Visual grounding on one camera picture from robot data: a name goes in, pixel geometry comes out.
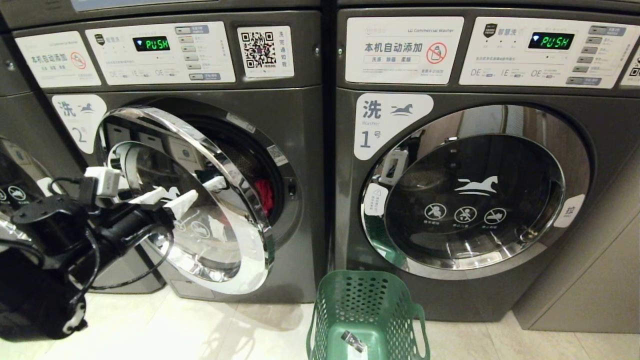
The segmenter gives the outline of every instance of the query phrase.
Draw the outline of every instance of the black cable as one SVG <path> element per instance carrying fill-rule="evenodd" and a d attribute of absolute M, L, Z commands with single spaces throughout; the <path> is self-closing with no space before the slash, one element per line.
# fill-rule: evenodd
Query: black cable
<path fill-rule="evenodd" d="M 25 240 L 5 240 L 0 239 L 0 245 L 15 248 L 22 250 L 24 252 L 28 252 L 33 255 L 38 260 L 38 267 L 42 268 L 44 266 L 44 255 L 30 242 Z"/>
<path fill-rule="evenodd" d="M 125 282 L 121 282 L 119 284 L 104 285 L 104 286 L 92 286 L 91 290 L 106 290 L 106 289 L 113 289 L 113 288 L 121 288 L 122 286 L 127 286 L 129 284 L 133 284 L 136 281 L 142 280 L 146 276 L 149 276 L 152 272 L 156 271 L 160 267 L 160 265 L 162 265 L 162 263 L 164 263 L 164 261 L 169 257 L 169 253 L 171 253 L 171 250 L 173 249 L 173 234 L 172 233 L 168 233 L 168 234 L 169 234 L 169 247 L 166 250 L 166 254 L 164 254 L 162 256 L 162 258 L 152 268 L 150 268 L 147 272 L 145 272 L 144 274 L 141 274 L 139 276 L 136 276 L 131 280 L 128 280 L 128 281 L 125 281 Z"/>
<path fill-rule="evenodd" d="M 69 304 L 71 305 L 71 311 L 76 310 L 78 303 L 80 302 L 82 297 L 86 294 L 86 292 L 89 291 L 89 288 L 91 288 L 91 285 L 95 281 L 95 278 L 98 277 L 98 270 L 100 270 L 100 249 L 98 248 L 98 242 L 96 241 L 95 237 L 93 237 L 93 233 L 89 228 L 86 228 L 84 230 L 84 234 L 86 238 L 89 240 L 89 242 L 91 243 L 91 247 L 93 248 L 93 255 L 95 256 L 95 264 L 93 266 L 93 273 L 91 274 L 91 277 L 89 278 L 89 280 L 86 282 L 86 284 L 84 284 L 80 292 L 76 294 L 69 302 Z"/>
<path fill-rule="evenodd" d="M 72 184 L 80 184 L 80 182 L 82 181 L 82 177 L 65 177 L 65 176 L 56 177 L 49 183 L 49 185 L 47 185 L 47 189 L 49 189 L 50 193 L 52 194 L 58 193 L 53 189 L 53 184 L 57 183 L 58 181 L 68 181 Z"/>

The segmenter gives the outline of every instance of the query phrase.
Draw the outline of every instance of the horse logo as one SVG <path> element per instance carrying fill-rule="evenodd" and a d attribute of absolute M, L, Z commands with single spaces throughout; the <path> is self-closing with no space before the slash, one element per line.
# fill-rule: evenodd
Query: horse logo
<path fill-rule="evenodd" d="M 458 179 L 458 181 L 461 183 L 468 183 L 465 186 L 462 186 L 461 188 L 455 189 L 457 192 L 460 192 L 461 194 L 464 193 L 464 194 L 489 196 L 489 194 L 484 192 L 492 192 L 492 193 L 496 192 L 492 188 L 492 185 L 498 183 L 498 177 L 497 176 L 487 177 L 482 183 L 477 183 L 469 179 Z"/>
<path fill-rule="evenodd" d="M 405 106 L 404 108 L 398 108 L 397 106 L 391 106 L 392 108 L 394 108 L 394 111 L 391 111 L 391 115 L 393 116 L 409 116 L 409 115 L 413 115 L 413 113 L 411 112 L 411 109 L 413 108 L 413 104 L 409 104 L 407 106 Z"/>

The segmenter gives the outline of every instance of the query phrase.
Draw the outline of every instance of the green laundry basket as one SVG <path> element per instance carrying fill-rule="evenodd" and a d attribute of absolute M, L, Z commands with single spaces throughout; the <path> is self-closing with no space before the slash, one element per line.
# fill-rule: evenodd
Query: green laundry basket
<path fill-rule="evenodd" d="M 413 331 L 415 317 L 420 319 L 426 349 L 424 357 L 418 351 Z M 367 360 L 430 358 L 424 310 L 411 302 L 404 282 L 387 272 L 334 271 L 320 282 L 307 334 L 307 357 L 310 360 L 363 359 L 343 339 L 345 331 L 367 346 Z"/>

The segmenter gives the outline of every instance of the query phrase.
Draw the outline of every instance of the front-load washer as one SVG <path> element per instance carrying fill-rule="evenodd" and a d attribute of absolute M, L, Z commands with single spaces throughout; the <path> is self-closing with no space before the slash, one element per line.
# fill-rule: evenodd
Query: front-load washer
<path fill-rule="evenodd" d="M 14 33 L 26 58 L 68 54 L 69 71 L 36 78 L 87 162 L 121 160 L 123 200 L 159 187 L 166 201 L 197 197 L 160 267 L 179 296 L 314 300 L 326 268 L 320 21 L 218 12 Z"/>
<path fill-rule="evenodd" d="M 8 216 L 13 211 L 9 211 L 10 209 L 49 195 L 47 184 L 51 179 L 82 176 L 86 162 L 60 119 L 55 116 L 46 96 L 38 88 L 13 37 L 6 28 L 5 31 L 0 40 L 0 137 L 3 152 L 9 157 L 4 162 L 8 168 L 3 167 L 6 176 L 3 182 L 6 186 L 25 188 L 24 192 L 17 192 L 12 188 L 18 199 L 9 194 L 7 187 L 4 188 L 7 199 L 2 201 L 5 203 L 4 213 Z M 55 66 L 53 63 L 42 63 L 42 67 L 49 70 Z M 65 183 L 57 183 L 56 186 L 71 195 L 77 195 L 75 186 Z M 105 286 L 127 281 L 145 273 L 151 266 L 148 256 L 141 249 L 136 249 L 114 262 L 100 275 L 95 285 Z M 164 280 L 156 272 L 134 284 L 100 292 L 151 293 L 163 286 Z"/>
<path fill-rule="evenodd" d="M 497 321 L 640 141 L 640 7 L 426 3 L 339 11 L 336 264 Z"/>

